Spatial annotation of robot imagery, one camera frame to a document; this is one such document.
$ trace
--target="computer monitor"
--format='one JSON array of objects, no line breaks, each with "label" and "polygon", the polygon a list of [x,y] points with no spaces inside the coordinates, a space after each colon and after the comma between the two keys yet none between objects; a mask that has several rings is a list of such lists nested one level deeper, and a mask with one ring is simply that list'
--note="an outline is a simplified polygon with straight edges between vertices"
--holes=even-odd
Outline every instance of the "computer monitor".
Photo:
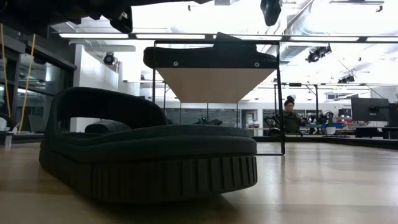
[{"label": "computer monitor", "polygon": [[351,108],[354,121],[389,121],[387,99],[352,98]]},{"label": "computer monitor", "polygon": [[352,116],[351,109],[339,109],[338,110],[338,116],[339,117],[342,117],[342,116],[350,117],[350,116]]}]

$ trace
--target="office equipment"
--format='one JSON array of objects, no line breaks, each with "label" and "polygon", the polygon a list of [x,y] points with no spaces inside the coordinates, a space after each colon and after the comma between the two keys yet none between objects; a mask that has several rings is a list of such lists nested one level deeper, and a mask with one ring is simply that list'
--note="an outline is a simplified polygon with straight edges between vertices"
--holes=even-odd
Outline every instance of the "office equipment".
[{"label": "office equipment", "polygon": [[353,120],[389,121],[389,102],[387,99],[352,98]]}]

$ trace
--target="cable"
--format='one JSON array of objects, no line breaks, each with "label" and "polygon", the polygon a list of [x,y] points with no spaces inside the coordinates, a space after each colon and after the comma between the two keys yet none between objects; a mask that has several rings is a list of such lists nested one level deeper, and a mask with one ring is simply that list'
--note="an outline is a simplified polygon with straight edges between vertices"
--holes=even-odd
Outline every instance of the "cable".
[{"label": "cable", "polygon": [[5,82],[5,89],[6,89],[6,99],[7,99],[7,111],[8,117],[11,117],[11,107],[10,107],[10,97],[8,94],[8,80],[7,80],[7,65],[6,65],[6,47],[4,44],[4,30],[3,25],[0,24],[1,27],[1,53],[2,53],[2,67],[4,70],[4,82]]},{"label": "cable", "polygon": [[[346,69],[347,69],[347,71],[349,71],[355,78],[358,78],[353,72],[351,72],[344,64],[343,64],[343,62],[341,62],[337,57],[336,57],[336,55],[334,55],[333,53],[331,53],[335,58],[336,58],[336,60],[342,65],[342,66],[344,66]],[[376,92],[375,90],[373,90],[370,86],[368,86],[368,84],[366,84],[366,83],[363,83],[363,85],[365,85],[369,90],[371,90],[371,91],[373,91],[377,96],[380,96],[382,99],[385,99],[383,96],[381,96],[378,92]]]},{"label": "cable", "polygon": [[18,134],[21,133],[22,126],[24,125],[25,107],[26,107],[26,100],[27,100],[27,89],[28,89],[28,86],[29,86],[30,73],[32,71],[32,63],[33,63],[33,58],[34,58],[33,57],[33,52],[35,50],[35,43],[36,43],[36,34],[33,34],[32,50],[30,51],[29,71],[27,73],[27,80],[26,80],[26,87],[25,87],[24,105],[22,106],[21,125],[19,126]]}]

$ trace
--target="ceiling light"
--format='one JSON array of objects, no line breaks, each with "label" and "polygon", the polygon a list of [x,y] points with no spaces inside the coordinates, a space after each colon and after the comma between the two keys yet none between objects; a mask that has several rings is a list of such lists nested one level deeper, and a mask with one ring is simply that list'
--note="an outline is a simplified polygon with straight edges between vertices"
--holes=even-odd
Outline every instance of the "ceiling light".
[{"label": "ceiling light", "polygon": [[69,39],[128,39],[128,34],[89,34],[89,33],[63,33],[62,38]]},{"label": "ceiling light", "polygon": [[359,37],[306,37],[306,36],[293,36],[290,37],[290,41],[303,41],[303,42],[354,42],[357,41]]},{"label": "ceiling light", "polygon": [[366,42],[398,42],[398,37],[368,37]]},{"label": "ceiling light", "polygon": [[[123,82],[127,83],[153,83],[152,80],[138,80],[138,81],[130,81],[130,80],[123,80]],[[164,83],[164,81],[156,80],[155,83]]]},{"label": "ceiling light", "polygon": [[278,35],[232,35],[242,40],[282,40]]},{"label": "ceiling light", "polygon": [[356,1],[356,0],[332,0],[329,2],[330,4],[361,4],[361,5],[378,5],[384,4],[384,1],[372,1],[372,0],[363,0],[363,1]]},{"label": "ceiling light", "polygon": [[137,34],[138,39],[204,39],[205,35],[201,34]]}]

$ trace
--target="ceiling duct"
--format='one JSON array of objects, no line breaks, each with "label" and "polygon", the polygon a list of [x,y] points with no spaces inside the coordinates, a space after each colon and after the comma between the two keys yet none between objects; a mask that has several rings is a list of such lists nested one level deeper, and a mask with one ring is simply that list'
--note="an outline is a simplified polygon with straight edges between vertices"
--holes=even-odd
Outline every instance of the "ceiling duct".
[{"label": "ceiling duct", "polygon": [[[314,0],[309,0],[308,3],[302,8],[302,10],[291,19],[287,28],[284,31],[284,35],[322,35],[323,33],[314,33],[307,29],[305,21],[311,13],[312,3]],[[307,49],[306,46],[288,46],[286,43],[282,42],[280,44],[280,62],[281,64],[289,63],[289,60],[297,56],[303,50]],[[267,54],[275,55],[276,46],[270,47]]]}]

